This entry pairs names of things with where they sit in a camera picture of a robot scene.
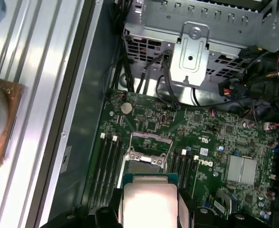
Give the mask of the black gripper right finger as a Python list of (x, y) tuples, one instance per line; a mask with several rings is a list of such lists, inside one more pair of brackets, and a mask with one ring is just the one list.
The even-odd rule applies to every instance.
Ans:
[(245, 215), (233, 213), (227, 219), (216, 215), (211, 209), (198, 207), (185, 189), (178, 189), (179, 228), (250, 228)]

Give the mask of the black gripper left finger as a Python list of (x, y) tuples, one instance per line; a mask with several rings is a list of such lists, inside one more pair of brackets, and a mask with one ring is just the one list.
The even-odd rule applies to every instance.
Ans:
[(62, 213), (44, 224), (44, 228), (121, 228), (123, 190), (114, 189), (108, 206), (98, 208), (94, 213), (81, 216), (76, 213)]

